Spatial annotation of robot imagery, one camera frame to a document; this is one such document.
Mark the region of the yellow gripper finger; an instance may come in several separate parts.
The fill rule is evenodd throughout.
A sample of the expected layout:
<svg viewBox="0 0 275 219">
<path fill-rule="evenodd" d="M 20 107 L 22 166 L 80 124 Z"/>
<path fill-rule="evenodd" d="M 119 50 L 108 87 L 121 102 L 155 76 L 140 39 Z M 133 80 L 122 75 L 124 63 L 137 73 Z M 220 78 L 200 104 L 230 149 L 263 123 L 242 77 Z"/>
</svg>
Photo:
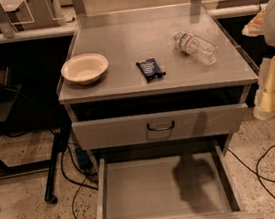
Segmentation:
<svg viewBox="0 0 275 219">
<path fill-rule="evenodd" d="M 259 120 L 269 120 L 275 116 L 275 56 L 264 58 L 261 63 L 253 115 Z"/>
<path fill-rule="evenodd" d="M 263 36 L 264 34 L 264 13 L 265 10 L 261 10 L 255 15 L 255 17 L 244 26 L 241 31 L 245 36 L 255 37 Z"/>
</svg>

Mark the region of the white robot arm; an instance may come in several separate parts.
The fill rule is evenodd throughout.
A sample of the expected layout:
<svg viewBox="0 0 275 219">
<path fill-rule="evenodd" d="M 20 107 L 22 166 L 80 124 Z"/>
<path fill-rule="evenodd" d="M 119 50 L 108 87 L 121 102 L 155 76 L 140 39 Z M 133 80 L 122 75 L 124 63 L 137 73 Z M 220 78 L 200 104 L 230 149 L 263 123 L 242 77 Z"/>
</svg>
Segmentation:
<svg viewBox="0 0 275 219">
<path fill-rule="evenodd" d="M 267 45 L 275 47 L 275 0 L 269 0 L 267 6 L 244 26 L 242 34 L 264 36 Z M 259 120 L 268 120 L 275 116 L 275 56 L 272 59 L 264 57 L 261 63 L 253 115 Z"/>
</svg>

